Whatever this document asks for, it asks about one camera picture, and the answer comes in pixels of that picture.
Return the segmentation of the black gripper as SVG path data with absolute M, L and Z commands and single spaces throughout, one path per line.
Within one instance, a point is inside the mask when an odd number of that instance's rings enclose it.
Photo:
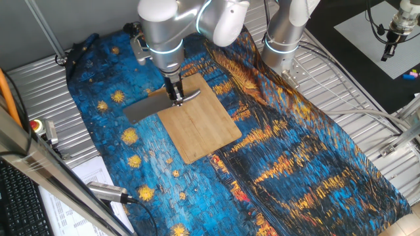
M 174 105 L 181 106 L 184 101 L 181 76 L 179 74 L 171 74 L 171 75 L 164 75 L 163 78 L 165 81 L 166 90 L 174 91 L 175 93 L 175 99 L 173 101 Z M 173 100 L 173 94 L 171 92 L 167 92 L 167 95 L 170 100 Z

